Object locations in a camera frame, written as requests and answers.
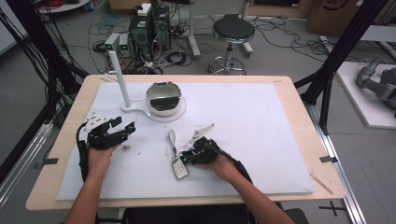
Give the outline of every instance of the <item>forearm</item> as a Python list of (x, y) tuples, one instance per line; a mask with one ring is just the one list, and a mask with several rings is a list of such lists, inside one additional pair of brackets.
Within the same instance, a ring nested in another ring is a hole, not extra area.
[(242, 175), (235, 174), (229, 183), (238, 191), (247, 207), (259, 223), (294, 223), (285, 212), (267, 196), (248, 182)]
[(87, 178), (64, 224), (94, 223), (103, 179)]

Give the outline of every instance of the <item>hand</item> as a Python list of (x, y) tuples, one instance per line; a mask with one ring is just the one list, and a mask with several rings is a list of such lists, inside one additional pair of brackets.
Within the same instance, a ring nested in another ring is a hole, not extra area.
[(216, 175), (227, 182), (230, 182), (232, 178), (239, 174), (233, 163), (221, 154), (218, 155), (215, 161), (209, 164), (203, 164), (202, 167), (211, 169)]
[(106, 150), (97, 150), (93, 147), (89, 148), (88, 167), (90, 170), (87, 178), (105, 179), (106, 171), (110, 165), (111, 155), (118, 146), (116, 145)]

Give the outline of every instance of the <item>person's left hand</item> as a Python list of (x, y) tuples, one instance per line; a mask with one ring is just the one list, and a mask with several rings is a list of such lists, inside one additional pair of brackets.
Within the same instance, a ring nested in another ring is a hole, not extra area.
[(111, 155), (118, 146), (119, 145), (116, 145), (106, 150), (97, 150), (92, 147), (89, 148), (89, 172), (87, 178), (99, 178), (100, 180), (105, 179), (106, 171), (110, 165)]

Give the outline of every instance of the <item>human arm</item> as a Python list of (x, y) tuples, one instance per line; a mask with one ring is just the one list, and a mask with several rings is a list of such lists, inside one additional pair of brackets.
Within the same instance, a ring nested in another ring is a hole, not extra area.
[(107, 150), (89, 149), (87, 179), (67, 214), (64, 224), (94, 223), (99, 196), (106, 171), (110, 165), (110, 157), (117, 146)]
[(221, 179), (230, 183), (238, 191), (259, 223), (294, 223), (275, 203), (246, 180), (226, 157), (218, 155), (215, 161), (203, 166), (213, 170)]

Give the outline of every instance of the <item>gray mechanical device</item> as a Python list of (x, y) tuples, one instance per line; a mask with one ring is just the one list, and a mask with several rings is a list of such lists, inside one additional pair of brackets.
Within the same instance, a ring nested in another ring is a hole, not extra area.
[(375, 58), (363, 67), (358, 74), (356, 84), (361, 88), (372, 91), (388, 107), (396, 109), (396, 67), (382, 72), (379, 82), (370, 79), (380, 61), (379, 58)]

